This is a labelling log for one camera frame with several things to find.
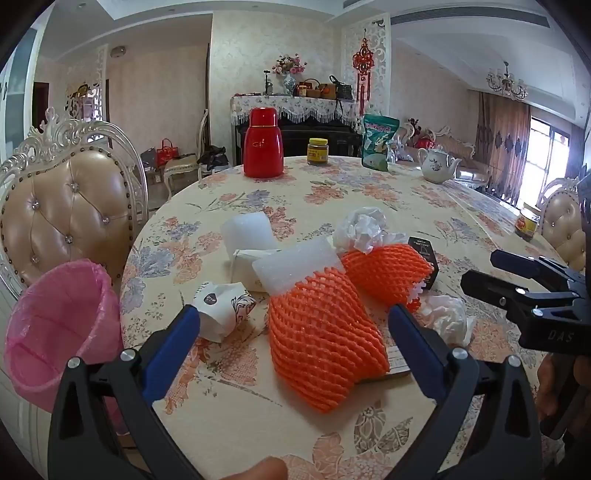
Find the chair leg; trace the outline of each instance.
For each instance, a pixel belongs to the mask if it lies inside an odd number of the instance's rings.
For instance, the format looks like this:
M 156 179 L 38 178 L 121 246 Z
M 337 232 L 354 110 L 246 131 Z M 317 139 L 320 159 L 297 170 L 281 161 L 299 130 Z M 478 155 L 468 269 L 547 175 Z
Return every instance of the chair leg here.
M 170 200 L 173 197 L 173 191 L 170 187 L 170 175 L 164 174 L 164 184 L 166 185 L 166 189 L 168 190 L 168 199 Z

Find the flower vase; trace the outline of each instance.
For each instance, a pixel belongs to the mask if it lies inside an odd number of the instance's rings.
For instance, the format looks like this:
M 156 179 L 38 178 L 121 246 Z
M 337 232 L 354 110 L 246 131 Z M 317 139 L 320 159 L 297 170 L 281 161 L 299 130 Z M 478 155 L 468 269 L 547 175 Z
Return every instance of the flower vase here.
M 285 88 L 285 92 L 289 93 L 291 96 L 294 96 L 294 90 L 296 89 L 296 81 L 295 78 L 291 76 L 291 73 L 287 73 L 285 78 L 283 79 L 283 87 Z

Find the black handbag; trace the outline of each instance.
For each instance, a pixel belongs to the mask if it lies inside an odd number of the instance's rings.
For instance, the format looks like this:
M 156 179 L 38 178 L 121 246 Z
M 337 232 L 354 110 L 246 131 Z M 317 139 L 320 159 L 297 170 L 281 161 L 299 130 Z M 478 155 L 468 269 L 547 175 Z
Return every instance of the black handbag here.
M 337 80 L 334 75 L 329 77 L 330 81 L 336 86 L 337 100 L 353 100 L 353 87 Z

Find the white teapot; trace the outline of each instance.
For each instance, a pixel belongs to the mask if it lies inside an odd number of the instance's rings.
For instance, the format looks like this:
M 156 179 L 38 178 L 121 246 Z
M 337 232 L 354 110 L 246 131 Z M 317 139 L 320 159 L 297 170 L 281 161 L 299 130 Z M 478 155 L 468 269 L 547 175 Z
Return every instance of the white teapot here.
M 439 148 L 430 148 L 429 150 L 419 148 L 417 155 L 423 177 L 433 183 L 443 183 L 446 180 L 455 178 L 457 164 L 462 160 L 461 158 L 450 157 Z

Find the metal screw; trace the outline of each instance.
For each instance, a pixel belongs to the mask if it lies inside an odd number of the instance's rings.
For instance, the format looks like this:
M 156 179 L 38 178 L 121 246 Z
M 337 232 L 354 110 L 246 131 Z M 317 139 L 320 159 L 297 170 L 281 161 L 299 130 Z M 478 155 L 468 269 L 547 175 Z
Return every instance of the metal screw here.
M 509 355 L 509 358 L 507 361 L 509 362 L 509 365 L 512 367 L 518 368 L 521 366 L 521 360 L 519 360 L 518 356 Z
M 121 358 L 124 362 L 131 362 L 135 358 L 135 350 L 132 348 L 123 350 L 119 358 Z
M 468 358 L 468 352 L 466 352 L 463 348 L 454 348 L 452 350 L 452 355 L 458 360 L 465 360 Z
M 73 356 L 68 360 L 68 368 L 76 368 L 80 365 L 80 357 Z

